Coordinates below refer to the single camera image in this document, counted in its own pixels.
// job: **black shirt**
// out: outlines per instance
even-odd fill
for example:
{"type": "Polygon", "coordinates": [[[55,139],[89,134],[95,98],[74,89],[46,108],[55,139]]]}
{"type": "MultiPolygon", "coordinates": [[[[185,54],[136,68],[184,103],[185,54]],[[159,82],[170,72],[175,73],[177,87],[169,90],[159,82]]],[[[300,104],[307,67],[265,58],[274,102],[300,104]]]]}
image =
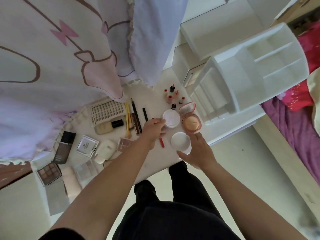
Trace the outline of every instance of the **black shirt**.
{"type": "MultiPolygon", "coordinates": [[[[84,240],[73,230],[61,228],[46,233],[41,240],[84,240]]],[[[141,239],[228,239],[240,238],[215,214],[176,202],[154,202],[143,214],[123,219],[114,240],[141,239]]]]}

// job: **bed frame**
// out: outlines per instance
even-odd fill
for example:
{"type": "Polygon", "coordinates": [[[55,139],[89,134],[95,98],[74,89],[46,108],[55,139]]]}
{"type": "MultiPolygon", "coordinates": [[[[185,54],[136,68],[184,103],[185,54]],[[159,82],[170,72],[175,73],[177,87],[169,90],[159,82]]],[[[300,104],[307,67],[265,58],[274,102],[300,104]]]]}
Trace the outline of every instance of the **bed frame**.
{"type": "MultiPolygon", "coordinates": [[[[298,0],[272,25],[288,23],[293,32],[298,35],[297,32],[303,32],[303,29],[308,26],[308,21],[313,21],[314,16],[319,16],[314,15],[319,9],[320,0],[298,0]]],[[[258,119],[253,127],[320,223],[320,187],[318,183],[268,115],[258,119]]]]}

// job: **pink bow print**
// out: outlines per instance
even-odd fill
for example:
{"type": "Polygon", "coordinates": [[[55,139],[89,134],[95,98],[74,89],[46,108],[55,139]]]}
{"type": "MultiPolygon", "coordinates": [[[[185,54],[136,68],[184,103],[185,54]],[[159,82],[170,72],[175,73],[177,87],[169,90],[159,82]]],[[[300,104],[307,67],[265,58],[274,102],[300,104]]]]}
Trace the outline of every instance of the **pink bow print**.
{"type": "Polygon", "coordinates": [[[60,20],[61,32],[50,29],[50,31],[65,45],[67,46],[68,37],[79,37],[78,34],[73,31],[68,25],[66,25],[63,21],[60,20]]]}

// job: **hand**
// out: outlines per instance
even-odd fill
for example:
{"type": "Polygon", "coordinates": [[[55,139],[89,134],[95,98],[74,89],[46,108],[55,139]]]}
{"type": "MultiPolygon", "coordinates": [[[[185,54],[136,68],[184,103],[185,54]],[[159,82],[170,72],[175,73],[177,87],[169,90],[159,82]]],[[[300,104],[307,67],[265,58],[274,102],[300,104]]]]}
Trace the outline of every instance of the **hand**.
{"type": "Polygon", "coordinates": [[[212,164],[217,164],[212,149],[207,144],[201,133],[188,134],[191,141],[191,153],[186,155],[177,151],[179,157],[197,169],[204,170],[212,164]]]}
{"type": "Polygon", "coordinates": [[[165,135],[163,129],[165,123],[166,120],[152,119],[144,124],[140,138],[150,143],[150,150],[154,148],[156,140],[165,135]]]}

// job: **round white container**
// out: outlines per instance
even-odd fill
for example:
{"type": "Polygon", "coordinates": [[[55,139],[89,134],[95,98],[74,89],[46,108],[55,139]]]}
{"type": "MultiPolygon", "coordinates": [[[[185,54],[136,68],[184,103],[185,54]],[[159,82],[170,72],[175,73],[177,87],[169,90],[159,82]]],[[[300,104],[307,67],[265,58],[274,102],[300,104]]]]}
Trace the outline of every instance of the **round white container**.
{"type": "Polygon", "coordinates": [[[165,127],[167,128],[175,128],[180,123],[180,116],[178,112],[168,109],[162,115],[162,119],[166,120],[165,127]]]}
{"type": "Polygon", "coordinates": [[[191,145],[190,137],[184,132],[175,133],[171,138],[171,145],[176,151],[186,151],[191,145]]]}

